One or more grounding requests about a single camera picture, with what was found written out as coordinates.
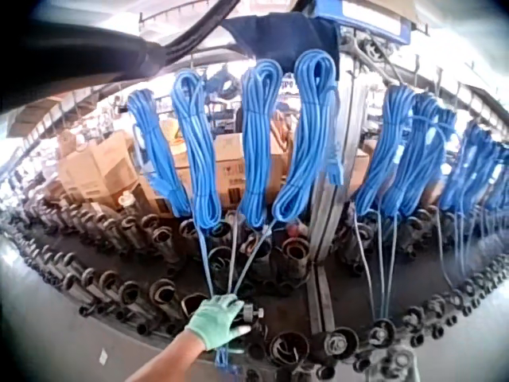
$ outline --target worker's arm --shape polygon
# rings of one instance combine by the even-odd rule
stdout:
[[[183,381],[185,372],[201,352],[225,345],[251,330],[250,326],[231,328],[243,305],[234,294],[203,301],[184,331],[126,382]]]

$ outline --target concrete floor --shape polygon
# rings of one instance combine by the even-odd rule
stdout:
[[[119,382],[160,351],[95,319],[44,284],[0,236],[2,336],[31,381]],[[509,282],[483,301],[469,318],[447,329],[440,341],[417,351],[422,381],[503,382],[509,380]],[[107,359],[102,359],[105,352]],[[196,363],[189,381],[229,380],[207,362]],[[337,381],[360,381],[341,365]]]

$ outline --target green glove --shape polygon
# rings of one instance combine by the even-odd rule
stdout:
[[[197,335],[207,350],[219,348],[251,331],[248,325],[231,328],[243,306],[244,301],[238,300],[234,294],[214,296],[201,303],[185,328]]]

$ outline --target cardboard box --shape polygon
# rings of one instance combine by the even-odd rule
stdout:
[[[242,134],[218,135],[214,141],[216,152],[216,187],[221,207],[233,209],[239,205],[246,189],[246,169],[243,157]],[[286,153],[270,136],[271,171],[266,188],[266,202],[271,203],[278,195],[285,175]],[[173,157],[179,178],[188,195],[192,195],[191,174],[187,152]]]
[[[115,132],[99,145],[92,142],[83,151],[61,159],[58,169],[66,191],[77,189],[85,200],[112,208],[118,208],[116,195],[138,182],[124,132]]]
[[[70,153],[76,151],[77,140],[76,136],[71,131],[62,131],[58,137],[56,137],[56,141],[58,142],[60,158],[65,158]]]
[[[350,185],[348,186],[349,197],[363,184],[369,162],[370,156],[361,149],[357,149],[356,161],[353,165],[352,177],[350,179]]]

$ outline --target coiled blue cable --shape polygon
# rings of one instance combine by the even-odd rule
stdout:
[[[173,215],[177,217],[191,215],[188,197],[177,176],[168,142],[159,127],[153,93],[148,89],[131,93],[127,99],[127,109],[136,119],[142,132],[147,155],[157,175],[148,177],[150,184],[168,199]]]
[[[243,149],[246,190],[239,211],[252,228],[266,220],[265,193],[270,178],[270,119],[282,81],[282,70],[274,60],[260,60],[242,78]]]
[[[286,183],[272,205],[274,219],[285,223],[295,220],[305,209],[311,185],[323,166],[337,90],[336,66],[326,52],[312,49],[302,53],[294,72],[301,117]]]
[[[418,176],[414,177],[403,196],[401,214],[410,216],[417,208],[424,188],[437,172],[445,159],[445,144],[451,139],[456,124],[456,113],[449,109],[437,111],[438,122],[436,132],[429,145],[426,145],[425,157],[418,168]]]
[[[438,113],[434,96],[419,94],[415,97],[414,117],[408,143],[403,151],[394,182],[383,195],[381,210],[385,216],[398,214],[405,193],[412,187],[415,177],[420,177],[420,165],[425,160],[426,134]]]
[[[375,201],[380,186],[389,174],[399,143],[402,139],[403,126],[414,105],[415,93],[406,86],[391,86],[387,89],[383,101],[383,127],[367,178],[356,194],[356,211],[359,216],[365,215]]]
[[[443,211],[450,210],[459,200],[461,190],[467,179],[467,170],[477,150],[477,142],[482,133],[479,126],[470,122],[461,142],[460,151],[457,155],[451,173],[447,177],[444,190],[440,196],[439,207]]]
[[[198,232],[205,277],[212,296],[212,277],[203,230],[212,229],[220,222],[221,205],[216,190],[216,154],[204,113],[205,98],[201,78],[189,69],[178,72],[170,95],[187,147],[192,183],[192,215]]]

